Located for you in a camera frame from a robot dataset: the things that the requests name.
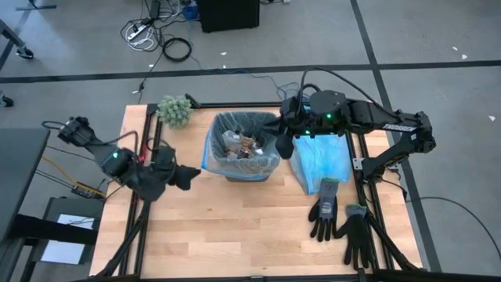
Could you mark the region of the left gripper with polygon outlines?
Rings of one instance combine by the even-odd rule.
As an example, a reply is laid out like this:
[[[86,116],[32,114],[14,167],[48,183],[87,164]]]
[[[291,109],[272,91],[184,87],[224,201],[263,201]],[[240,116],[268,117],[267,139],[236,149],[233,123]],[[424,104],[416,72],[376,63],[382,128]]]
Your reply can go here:
[[[156,201],[165,191],[165,186],[176,173],[174,186],[180,190],[191,189],[191,177],[197,177],[201,170],[198,168],[178,165],[176,167],[175,149],[170,146],[159,146],[154,149],[147,166],[141,165],[137,170],[135,191],[140,198],[146,201]]]

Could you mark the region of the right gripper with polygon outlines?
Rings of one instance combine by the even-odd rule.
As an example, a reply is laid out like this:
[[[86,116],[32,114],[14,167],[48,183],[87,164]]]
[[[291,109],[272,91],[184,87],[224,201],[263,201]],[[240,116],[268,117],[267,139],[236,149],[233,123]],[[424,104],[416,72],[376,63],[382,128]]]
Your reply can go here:
[[[293,136],[342,136],[348,125],[348,99],[341,92],[323,90],[313,93],[305,105],[297,96],[285,100],[281,117],[262,125],[267,133],[282,133],[276,137],[276,150],[282,159],[294,152]]]

